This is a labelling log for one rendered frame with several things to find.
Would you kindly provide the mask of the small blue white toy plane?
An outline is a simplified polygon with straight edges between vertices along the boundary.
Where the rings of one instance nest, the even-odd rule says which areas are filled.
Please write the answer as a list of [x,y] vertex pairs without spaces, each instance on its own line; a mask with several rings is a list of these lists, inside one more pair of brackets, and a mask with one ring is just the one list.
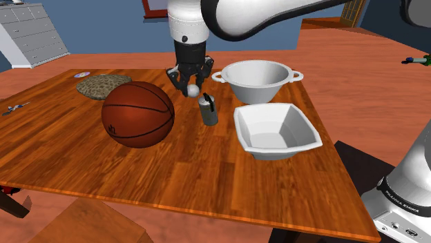
[[8,110],[6,112],[4,112],[2,115],[3,116],[9,115],[11,112],[15,111],[18,108],[22,108],[22,107],[24,107],[27,104],[29,104],[29,102],[26,102],[24,104],[19,104],[19,105],[16,105],[16,106],[9,106]]

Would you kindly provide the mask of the dark block with red part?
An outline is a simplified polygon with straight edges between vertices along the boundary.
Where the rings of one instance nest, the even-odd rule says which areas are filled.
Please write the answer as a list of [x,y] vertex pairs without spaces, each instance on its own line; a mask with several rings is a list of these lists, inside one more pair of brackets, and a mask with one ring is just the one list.
[[24,218],[30,212],[24,205],[11,198],[21,189],[0,185],[0,209],[18,218]]

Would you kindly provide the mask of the dark robot stand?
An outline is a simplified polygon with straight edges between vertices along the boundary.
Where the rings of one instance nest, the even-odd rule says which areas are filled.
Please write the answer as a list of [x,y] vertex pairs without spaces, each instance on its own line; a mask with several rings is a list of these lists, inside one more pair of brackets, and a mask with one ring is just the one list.
[[[341,141],[334,144],[359,195],[374,188],[394,166]],[[268,243],[366,243],[273,228]]]

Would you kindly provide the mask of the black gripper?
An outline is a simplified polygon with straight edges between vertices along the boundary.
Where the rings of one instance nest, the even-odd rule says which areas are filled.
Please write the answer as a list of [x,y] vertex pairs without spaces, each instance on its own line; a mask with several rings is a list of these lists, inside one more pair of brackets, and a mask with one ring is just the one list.
[[195,84],[201,89],[204,80],[211,74],[214,60],[206,56],[205,41],[195,44],[174,41],[174,46],[177,66],[166,69],[166,75],[175,89],[188,97],[189,77],[195,75]]

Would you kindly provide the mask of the wooden lattice door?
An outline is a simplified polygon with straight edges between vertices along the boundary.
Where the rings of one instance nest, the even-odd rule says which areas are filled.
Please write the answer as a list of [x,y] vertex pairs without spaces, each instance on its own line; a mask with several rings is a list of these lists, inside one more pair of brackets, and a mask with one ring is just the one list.
[[366,1],[351,0],[346,2],[340,17],[340,23],[347,27],[356,27]]

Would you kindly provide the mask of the wooden box stool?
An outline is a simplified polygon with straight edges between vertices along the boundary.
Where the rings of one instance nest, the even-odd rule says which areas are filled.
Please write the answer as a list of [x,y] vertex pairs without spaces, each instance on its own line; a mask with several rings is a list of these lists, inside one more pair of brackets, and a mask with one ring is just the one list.
[[76,199],[28,243],[154,243],[146,230],[99,200]]

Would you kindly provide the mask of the grey canister with black lever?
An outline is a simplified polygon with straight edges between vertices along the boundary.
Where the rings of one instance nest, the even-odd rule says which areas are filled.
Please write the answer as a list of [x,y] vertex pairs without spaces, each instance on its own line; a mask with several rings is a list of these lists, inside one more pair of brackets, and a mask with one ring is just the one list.
[[202,96],[198,98],[198,104],[203,123],[206,126],[216,125],[218,123],[218,114],[214,97],[207,93],[203,93]]

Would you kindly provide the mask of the orange basketball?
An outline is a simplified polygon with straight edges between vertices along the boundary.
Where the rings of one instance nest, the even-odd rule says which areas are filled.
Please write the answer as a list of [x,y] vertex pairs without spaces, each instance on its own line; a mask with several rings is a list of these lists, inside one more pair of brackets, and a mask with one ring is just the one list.
[[131,148],[147,148],[171,132],[175,110],[169,96],[158,86],[131,81],[109,93],[101,118],[105,131],[116,142]]

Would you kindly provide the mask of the green and blue tool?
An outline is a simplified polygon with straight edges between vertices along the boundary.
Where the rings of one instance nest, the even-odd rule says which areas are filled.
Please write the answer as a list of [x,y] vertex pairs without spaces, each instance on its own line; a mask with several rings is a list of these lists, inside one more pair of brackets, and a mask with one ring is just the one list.
[[431,65],[431,54],[424,55],[422,58],[406,57],[401,62],[402,64],[422,64],[424,66]]

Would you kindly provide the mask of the grey chest of drawers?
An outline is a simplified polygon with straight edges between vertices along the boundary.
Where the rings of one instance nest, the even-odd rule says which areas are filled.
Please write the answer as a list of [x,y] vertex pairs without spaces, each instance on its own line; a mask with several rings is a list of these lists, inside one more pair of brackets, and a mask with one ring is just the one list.
[[34,68],[69,55],[40,3],[0,4],[0,52],[11,68]]

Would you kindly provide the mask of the white square bowl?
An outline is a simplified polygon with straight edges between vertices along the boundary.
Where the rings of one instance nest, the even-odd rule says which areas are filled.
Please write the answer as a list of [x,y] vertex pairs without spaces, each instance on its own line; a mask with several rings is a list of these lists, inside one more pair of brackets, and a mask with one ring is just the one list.
[[280,160],[323,145],[301,109],[288,103],[240,106],[234,110],[238,141],[257,160]]

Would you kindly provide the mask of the wooden table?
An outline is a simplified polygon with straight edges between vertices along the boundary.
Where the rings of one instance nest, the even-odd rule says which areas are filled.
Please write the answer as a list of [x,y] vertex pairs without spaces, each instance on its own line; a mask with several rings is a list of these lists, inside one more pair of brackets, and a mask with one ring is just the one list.
[[174,89],[164,70],[123,70],[159,86],[175,108],[166,139],[135,149],[107,134],[102,103],[77,92],[77,73],[69,70],[0,101],[0,184],[361,242],[380,240],[301,82],[283,86],[274,99],[301,109],[323,145],[289,159],[261,161],[238,141],[233,112],[240,102],[228,84],[204,83],[215,97],[219,119],[205,126],[197,101]]

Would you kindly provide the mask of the tan speckled flat cushion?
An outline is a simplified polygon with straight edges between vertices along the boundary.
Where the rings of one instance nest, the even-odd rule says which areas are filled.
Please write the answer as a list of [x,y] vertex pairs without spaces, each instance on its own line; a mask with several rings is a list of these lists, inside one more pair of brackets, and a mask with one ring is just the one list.
[[90,99],[105,100],[112,90],[131,81],[125,75],[95,75],[79,82],[76,89]]

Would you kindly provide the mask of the red framed wall picture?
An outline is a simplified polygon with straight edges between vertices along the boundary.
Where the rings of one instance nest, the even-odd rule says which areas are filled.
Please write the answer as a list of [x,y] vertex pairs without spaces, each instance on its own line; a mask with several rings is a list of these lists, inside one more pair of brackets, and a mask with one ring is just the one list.
[[144,8],[144,19],[157,19],[157,18],[167,18],[167,9],[162,10],[152,10],[148,0],[142,0],[142,5]]

